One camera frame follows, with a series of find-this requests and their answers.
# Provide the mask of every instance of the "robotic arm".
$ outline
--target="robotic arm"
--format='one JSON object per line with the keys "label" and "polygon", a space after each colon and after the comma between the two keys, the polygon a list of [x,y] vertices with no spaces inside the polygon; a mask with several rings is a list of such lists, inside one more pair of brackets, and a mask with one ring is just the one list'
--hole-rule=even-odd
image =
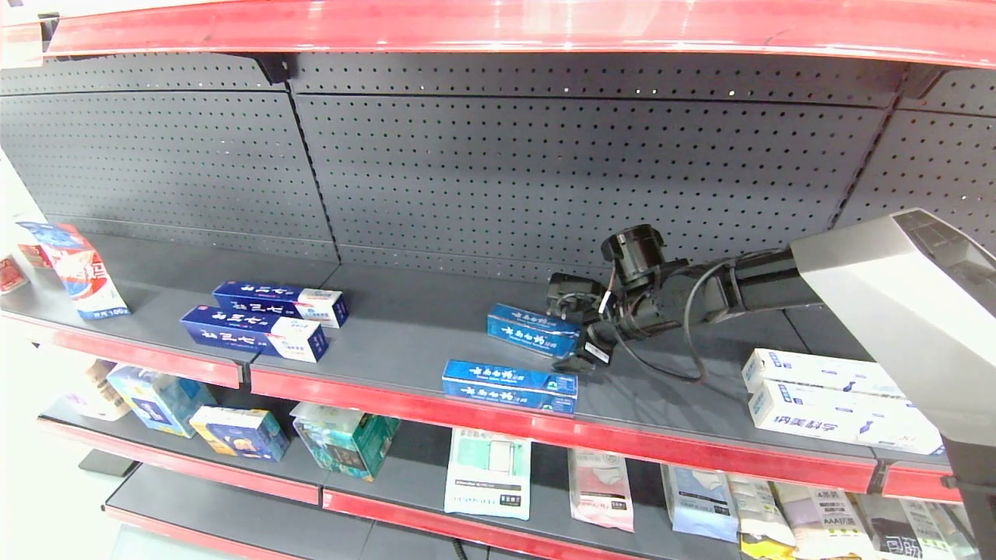
{"label": "robotic arm", "polygon": [[[983,558],[996,558],[996,259],[921,209],[702,265],[666,261],[649,225],[602,245],[608,286],[554,274],[548,312],[584,324],[557,367],[607,366],[617,346],[745,313],[826,303],[944,437]],[[701,382],[665,372],[685,381]],[[644,362],[644,365],[655,368]]]}

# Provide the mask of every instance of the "pink package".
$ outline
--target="pink package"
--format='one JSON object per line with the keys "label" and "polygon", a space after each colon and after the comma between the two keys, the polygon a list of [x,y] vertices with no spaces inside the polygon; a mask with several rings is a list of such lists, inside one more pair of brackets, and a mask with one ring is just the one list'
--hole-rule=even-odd
{"label": "pink package", "polygon": [[571,449],[571,517],[602,527],[632,529],[632,496],[625,458],[614,453]]}

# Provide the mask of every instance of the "pegboard panel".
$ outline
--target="pegboard panel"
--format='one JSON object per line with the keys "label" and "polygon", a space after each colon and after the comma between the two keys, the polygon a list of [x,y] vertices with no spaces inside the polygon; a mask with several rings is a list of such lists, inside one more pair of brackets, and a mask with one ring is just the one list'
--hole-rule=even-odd
{"label": "pegboard panel", "polygon": [[922,100],[903,99],[902,109],[996,117],[996,72],[948,71]]}
{"label": "pegboard panel", "polygon": [[917,206],[996,250],[996,119],[897,111],[838,224]]}
{"label": "pegboard panel", "polygon": [[601,242],[643,222],[669,258],[696,261],[822,231],[882,117],[563,99],[297,106],[345,262],[368,248],[556,267],[605,266]]}
{"label": "pegboard panel", "polygon": [[46,217],[55,223],[72,223],[80,231],[87,233],[102,233],[117,237],[135,237],[138,239],[199,245],[201,247],[217,247],[219,249],[233,249],[250,253],[339,262],[336,245],[332,241],[247,235],[245,233],[232,233],[228,231],[81,218],[60,214],[47,214]]}
{"label": "pegboard panel", "polygon": [[215,53],[113,55],[0,72],[0,95],[156,90],[284,91],[250,59]]}
{"label": "pegboard panel", "polygon": [[286,93],[0,98],[43,212],[331,241]]}
{"label": "pegboard panel", "polygon": [[712,54],[300,55],[304,94],[689,99],[885,107],[903,65]]}

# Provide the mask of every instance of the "white floor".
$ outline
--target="white floor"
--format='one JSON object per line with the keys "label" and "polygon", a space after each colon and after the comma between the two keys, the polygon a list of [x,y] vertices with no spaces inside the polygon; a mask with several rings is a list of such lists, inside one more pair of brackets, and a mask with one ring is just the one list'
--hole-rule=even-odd
{"label": "white floor", "polygon": [[33,369],[40,351],[3,329],[0,322],[0,558],[231,558],[122,526],[101,511],[122,480],[77,468],[90,450],[37,425],[61,394],[60,376]]}

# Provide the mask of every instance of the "white toothpaste box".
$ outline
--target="white toothpaste box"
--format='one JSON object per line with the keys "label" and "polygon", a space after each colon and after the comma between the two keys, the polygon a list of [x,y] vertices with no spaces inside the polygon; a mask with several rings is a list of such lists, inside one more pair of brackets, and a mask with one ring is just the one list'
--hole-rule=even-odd
{"label": "white toothpaste box", "polygon": [[741,373],[747,393],[751,395],[757,393],[761,382],[771,380],[846,393],[904,398],[885,369],[875,362],[758,348],[744,364]]}
{"label": "white toothpaste box", "polygon": [[940,432],[905,399],[764,380],[748,407],[761,429],[924,455],[944,453]]}

